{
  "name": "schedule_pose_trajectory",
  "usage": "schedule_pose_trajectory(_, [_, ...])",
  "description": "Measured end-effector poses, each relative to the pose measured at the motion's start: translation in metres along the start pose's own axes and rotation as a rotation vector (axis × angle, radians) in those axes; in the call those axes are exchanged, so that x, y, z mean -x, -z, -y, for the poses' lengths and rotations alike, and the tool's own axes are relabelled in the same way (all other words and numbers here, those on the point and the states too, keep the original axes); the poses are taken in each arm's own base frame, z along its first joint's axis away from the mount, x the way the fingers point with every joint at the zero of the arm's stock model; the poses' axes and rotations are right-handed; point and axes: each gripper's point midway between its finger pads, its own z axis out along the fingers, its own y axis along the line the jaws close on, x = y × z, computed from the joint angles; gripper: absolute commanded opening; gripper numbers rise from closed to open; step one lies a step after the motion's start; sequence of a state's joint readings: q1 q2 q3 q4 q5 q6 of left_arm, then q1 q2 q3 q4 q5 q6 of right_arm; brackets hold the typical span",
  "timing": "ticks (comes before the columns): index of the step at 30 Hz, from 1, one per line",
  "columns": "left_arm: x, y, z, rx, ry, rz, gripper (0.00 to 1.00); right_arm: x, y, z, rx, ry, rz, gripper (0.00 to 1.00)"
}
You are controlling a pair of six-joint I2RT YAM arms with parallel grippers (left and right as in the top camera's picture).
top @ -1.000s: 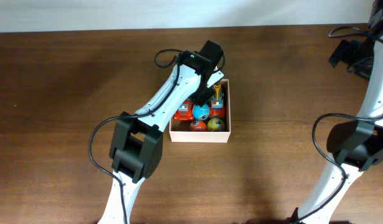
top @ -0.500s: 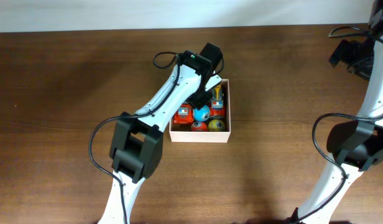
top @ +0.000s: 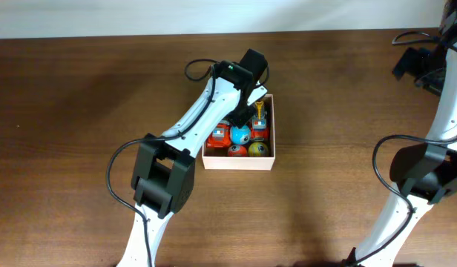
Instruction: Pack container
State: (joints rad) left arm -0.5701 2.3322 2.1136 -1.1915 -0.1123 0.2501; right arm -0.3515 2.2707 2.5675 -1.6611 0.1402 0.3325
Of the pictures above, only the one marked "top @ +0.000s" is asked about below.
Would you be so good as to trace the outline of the red toy truck yellow ladder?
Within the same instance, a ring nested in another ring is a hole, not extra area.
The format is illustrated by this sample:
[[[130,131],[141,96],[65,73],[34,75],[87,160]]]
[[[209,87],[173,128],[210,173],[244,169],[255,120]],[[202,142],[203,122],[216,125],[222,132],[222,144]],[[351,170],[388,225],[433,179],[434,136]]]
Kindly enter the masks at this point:
[[[269,139],[269,124],[267,111],[263,101],[254,103],[255,115],[251,118],[251,140],[264,142]]]

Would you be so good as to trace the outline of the red toy fire truck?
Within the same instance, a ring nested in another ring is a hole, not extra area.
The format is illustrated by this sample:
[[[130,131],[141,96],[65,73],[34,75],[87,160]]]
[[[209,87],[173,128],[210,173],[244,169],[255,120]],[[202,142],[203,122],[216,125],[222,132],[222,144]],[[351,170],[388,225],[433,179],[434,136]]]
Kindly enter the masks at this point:
[[[231,146],[230,123],[221,120],[206,140],[207,148],[228,148]]]

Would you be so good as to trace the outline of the white cardboard box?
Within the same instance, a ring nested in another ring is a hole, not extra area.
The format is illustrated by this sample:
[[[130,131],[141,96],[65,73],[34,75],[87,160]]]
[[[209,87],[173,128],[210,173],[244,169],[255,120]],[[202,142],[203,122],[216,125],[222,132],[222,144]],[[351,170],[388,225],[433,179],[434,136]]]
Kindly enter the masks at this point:
[[[228,150],[221,148],[207,148],[204,143],[201,153],[205,169],[211,170],[244,170],[244,171],[270,171],[276,159],[275,123],[274,123],[274,97],[266,94],[263,101],[268,109],[269,119],[269,155],[266,157],[230,157]]]

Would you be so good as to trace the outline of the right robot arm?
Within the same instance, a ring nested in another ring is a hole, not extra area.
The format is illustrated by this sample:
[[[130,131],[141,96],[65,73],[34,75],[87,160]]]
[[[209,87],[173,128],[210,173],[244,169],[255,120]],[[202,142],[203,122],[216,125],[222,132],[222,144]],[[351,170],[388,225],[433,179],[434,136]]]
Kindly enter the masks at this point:
[[[393,266],[395,258],[418,221],[445,197],[457,192],[457,0],[447,1],[438,35],[416,32],[415,41],[394,67],[396,79],[409,74],[415,85],[439,96],[435,118],[426,137],[394,134],[374,147],[372,167],[379,148],[387,141],[404,139],[414,144],[394,156],[389,179],[379,181],[390,192],[371,234],[351,250],[342,266]]]

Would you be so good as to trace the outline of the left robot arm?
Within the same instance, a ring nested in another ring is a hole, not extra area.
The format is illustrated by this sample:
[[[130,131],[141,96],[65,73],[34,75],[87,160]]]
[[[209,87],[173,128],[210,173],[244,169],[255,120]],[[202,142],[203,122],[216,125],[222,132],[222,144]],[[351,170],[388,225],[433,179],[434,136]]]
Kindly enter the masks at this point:
[[[115,154],[137,145],[131,177],[135,213],[128,244],[119,266],[154,266],[168,221],[186,204],[194,188],[195,159],[223,119],[242,127],[255,114],[254,104],[267,92],[265,56],[249,49],[239,62],[211,60],[207,85],[197,101],[171,128],[154,136],[126,142]]]

